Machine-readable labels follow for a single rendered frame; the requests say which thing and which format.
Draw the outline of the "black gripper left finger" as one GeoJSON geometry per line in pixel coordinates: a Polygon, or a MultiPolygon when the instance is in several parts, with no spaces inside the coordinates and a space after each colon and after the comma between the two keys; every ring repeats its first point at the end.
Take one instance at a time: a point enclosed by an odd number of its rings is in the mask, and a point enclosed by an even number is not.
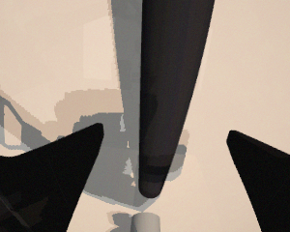
{"type": "Polygon", "coordinates": [[[0,156],[0,200],[29,232],[67,232],[102,147],[102,124],[0,156]]]}

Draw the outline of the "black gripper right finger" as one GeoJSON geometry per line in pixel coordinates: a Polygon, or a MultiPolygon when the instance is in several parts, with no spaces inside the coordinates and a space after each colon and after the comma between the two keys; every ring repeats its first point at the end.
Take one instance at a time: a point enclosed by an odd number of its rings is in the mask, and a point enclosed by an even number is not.
{"type": "Polygon", "coordinates": [[[261,232],[290,232],[290,155],[238,130],[226,144],[261,232]]]}

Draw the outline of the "grey cylinder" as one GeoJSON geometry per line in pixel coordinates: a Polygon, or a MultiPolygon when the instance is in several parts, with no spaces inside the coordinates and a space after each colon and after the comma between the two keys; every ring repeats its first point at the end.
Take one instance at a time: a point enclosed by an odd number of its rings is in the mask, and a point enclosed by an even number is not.
{"type": "Polygon", "coordinates": [[[160,232],[160,217],[153,213],[134,214],[130,221],[130,232],[160,232]]]}

